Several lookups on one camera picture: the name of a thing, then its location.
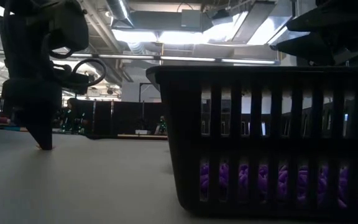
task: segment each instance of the ceiling duct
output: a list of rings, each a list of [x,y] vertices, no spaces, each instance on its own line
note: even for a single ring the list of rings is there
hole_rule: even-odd
[[[211,19],[205,13],[196,10],[183,10],[182,12],[148,12],[135,11],[130,13],[133,27],[141,31],[187,31],[203,32],[211,28]],[[112,24],[113,29],[127,30],[121,23]]]
[[[127,43],[127,44],[133,54],[136,54],[136,55],[146,54],[146,49],[144,48],[144,45],[142,42]]]
[[[275,8],[270,1],[256,1],[232,41],[248,43]]]
[[[112,24],[120,25],[121,27],[133,28],[134,24],[129,15],[130,10],[125,0],[106,0],[109,11],[113,17]]]

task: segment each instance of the wall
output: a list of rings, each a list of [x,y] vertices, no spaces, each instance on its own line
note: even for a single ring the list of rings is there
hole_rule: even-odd
[[[139,82],[122,83],[121,101],[124,102],[139,102]],[[161,102],[160,92],[153,85],[143,85],[141,88],[140,101],[146,103]]]
[[[332,99],[325,97],[324,103],[331,102]],[[283,104],[282,104],[282,113],[289,113],[291,111],[291,98],[290,97],[283,97]],[[310,108],[311,107],[312,98],[307,97],[303,98],[302,108]],[[262,98],[262,114],[270,114],[272,105],[272,98],[270,96],[264,96]],[[250,96],[243,96],[242,97],[242,108],[241,113],[249,114],[251,112],[251,97]]]

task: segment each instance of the black cable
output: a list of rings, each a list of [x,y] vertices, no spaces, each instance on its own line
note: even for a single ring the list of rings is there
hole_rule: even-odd
[[[96,62],[98,64],[100,64],[100,66],[102,66],[102,69],[103,69],[103,72],[102,74],[100,75],[100,77],[93,81],[93,82],[90,82],[90,83],[87,83],[87,84],[77,84],[77,83],[67,83],[67,85],[70,85],[70,86],[81,86],[81,87],[90,87],[90,86],[93,86],[93,85],[96,85],[98,83],[100,83],[101,81],[104,80],[104,78],[106,78],[106,75],[107,75],[107,66],[104,62],[100,61],[99,59],[96,59],[96,58],[88,58],[88,59],[85,59],[85,60],[82,60],[80,61],[77,65],[75,65],[75,67],[73,68],[73,73],[76,73],[77,70],[81,67],[81,65],[85,64],[85,63],[88,63],[88,62]]]
[[[190,7],[191,10],[194,10],[193,7],[192,7],[190,4],[185,3],[185,2],[181,2],[181,3],[179,4],[179,6],[178,6],[177,12],[179,12],[180,6],[181,6],[182,4],[186,4],[186,5],[188,5],[188,6]]]
[[[54,58],[57,58],[57,59],[66,59],[70,56],[72,56],[74,53],[73,50],[70,50],[69,52],[67,52],[66,54],[59,54],[59,53],[56,53],[56,52],[53,52],[53,51],[49,51],[49,55],[54,57]]]
[[[104,62],[100,61],[99,59],[96,58],[88,58],[85,60],[80,61],[78,64],[75,65],[73,71],[71,73],[68,73],[67,75],[65,75],[64,77],[59,77],[55,74],[55,72],[53,71],[53,62],[51,62],[49,60],[49,48],[48,48],[48,43],[49,43],[49,38],[50,38],[50,34],[47,34],[43,39],[42,39],[42,45],[41,45],[41,57],[45,57],[43,58],[43,60],[45,60],[45,64],[49,66],[49,68],[51,68],[51,72],[52,75],[55,77],[55,79],[57,79],[58,82],[60,82],[62,85],[67,85],[67,86],[72,86],[72,87],[90,87],[93,85],[96,85],[98,83],[100,83],[101,81],[104,80],[104,78],[107,75],[107,66]],[[70,75],[73,75],[77,72],[77,70],[79,69],[79,67],[85,63],[88,62],[96,62],[98,64],[100,64],[102,66],[103,72],[102,75],[95,81],[90,82],[90,83],[70,83],[70,82],[65,82],[65,79],[67,79]]]

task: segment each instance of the desk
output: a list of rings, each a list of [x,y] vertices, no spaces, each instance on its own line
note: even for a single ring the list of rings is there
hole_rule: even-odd
[[[0,223],[295,223],[196,218],[178,203],[168,142],[0,130]]]

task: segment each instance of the ceiling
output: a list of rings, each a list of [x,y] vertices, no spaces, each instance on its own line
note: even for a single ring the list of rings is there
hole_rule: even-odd
[[[315,7],[314,0],[298,0],[294,5],[290,0],[187,0],[186,3],[180,0],[126,0],[130,9],[128,17],[135,25],[128,29],[119,25],[119,20],[112,19],[112,15],[117,15],[114,8],[117,6],[108,2],[114,1],[120,0],[78,0],[88,11],[89,47],[82,53],[235,58],[272,61],[274,65],[280,65],[286,55],[271,50],[267,44],[304,35],[287,31],[285,23],[292,18],[293,8],[295,15],[300,15]],[[225,8],[229,12],[226,18],[232,21],[214,25],[217,20],[212,20],[213,16]],[[189,19],[192,16],[199,19],[199,23],[192,24],[194,19]],[[167,38],[169,32],[174,32],[170,39]],[[192,33],[192,36],[185,40],[183,33]],[[145,77],[145,69],[149,67],[211,63],[114,58],[104,58],[103,61],[108,66],[108,75],[96,88],[101,95],[106,95],[107,88],[115,86],[116,98],[120,97],[119,86],[124,82],[149,82]],[[1,84],[9,76],[2,62],[3,55],[0,55],[0,92]],[[77,62],[77,59],[71,59],[67,63],[73,67]],[[80,72],[100,73],[98,66],[93,64],[81,67]]]

